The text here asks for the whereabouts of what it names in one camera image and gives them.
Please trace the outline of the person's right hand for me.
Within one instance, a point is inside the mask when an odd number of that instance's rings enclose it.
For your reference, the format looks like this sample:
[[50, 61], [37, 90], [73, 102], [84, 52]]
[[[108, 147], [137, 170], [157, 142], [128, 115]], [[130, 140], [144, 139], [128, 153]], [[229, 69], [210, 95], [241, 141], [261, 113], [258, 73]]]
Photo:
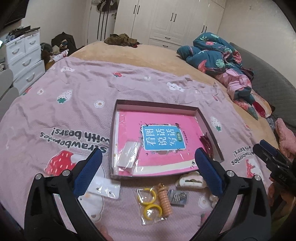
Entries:
[[280, 218], [291, 212], [295, 198], [277, 182], [271, 183], [267, 197], [272, 216]]

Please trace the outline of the person's left hand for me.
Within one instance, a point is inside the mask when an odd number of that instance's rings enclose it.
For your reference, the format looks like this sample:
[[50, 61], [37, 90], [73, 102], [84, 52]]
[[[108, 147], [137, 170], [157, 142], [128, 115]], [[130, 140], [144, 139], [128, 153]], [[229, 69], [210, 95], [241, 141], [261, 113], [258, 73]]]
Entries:
[[99, 231], [102, 233], [102, 235], [104, 236], [104, 238], [107, 240], [107, 241], [113, 241], [113, 238], [109, 235], [108, 233], [108, 230], [105, 226], [100, 226], [100, 229]]

